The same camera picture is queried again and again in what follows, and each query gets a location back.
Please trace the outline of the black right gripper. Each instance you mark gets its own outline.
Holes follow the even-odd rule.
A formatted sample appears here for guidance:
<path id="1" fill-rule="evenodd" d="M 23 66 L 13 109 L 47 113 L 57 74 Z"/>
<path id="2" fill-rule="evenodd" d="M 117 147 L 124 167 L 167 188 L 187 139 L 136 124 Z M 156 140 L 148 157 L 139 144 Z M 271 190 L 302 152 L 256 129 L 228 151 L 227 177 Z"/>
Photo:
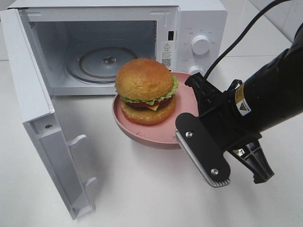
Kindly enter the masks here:
<path id="1" fill-rule="evenodd" d="M 230 152 L 252 173 L 255 184 L 274 176 L 259 143 L 258 123 L 262 93 L 255 83 L 244 82 L 221 92 L 201 73 L 187 78 L 197 101 L 200 120 L 222 152 Z"/>

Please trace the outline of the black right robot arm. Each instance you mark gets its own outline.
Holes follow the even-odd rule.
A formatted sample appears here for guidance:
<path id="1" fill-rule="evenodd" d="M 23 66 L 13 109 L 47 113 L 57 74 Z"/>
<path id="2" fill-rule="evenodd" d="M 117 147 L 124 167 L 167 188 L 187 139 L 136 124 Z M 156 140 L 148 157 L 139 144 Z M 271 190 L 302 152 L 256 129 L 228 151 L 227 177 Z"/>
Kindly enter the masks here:
<path id="1" fill-rule="evenodd" d="M 303 29 L 285 49 L 246 81 L 234 80 L 221 92 L 196 73 L 186 80 L 198 103 L 199 116 L 181 114 L 176 133 L 204 180 L 212 187 L 230 182 L 229 152 L 253 174 L 254 183 L 274 172 L 264 155 L 261 132 L 303 111 Z"/>

